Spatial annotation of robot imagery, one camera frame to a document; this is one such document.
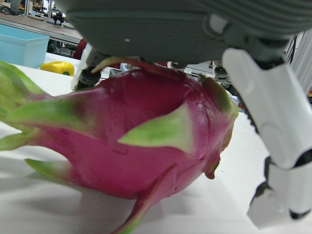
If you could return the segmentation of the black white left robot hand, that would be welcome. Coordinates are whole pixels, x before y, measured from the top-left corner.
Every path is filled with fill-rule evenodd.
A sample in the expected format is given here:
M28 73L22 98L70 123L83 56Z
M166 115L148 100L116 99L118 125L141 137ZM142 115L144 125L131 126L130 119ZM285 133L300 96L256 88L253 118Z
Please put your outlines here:
M222 62L269 157L248 216L259 228L312 212L312 109L284 49L312 27L309 0L63 0L99 54Z

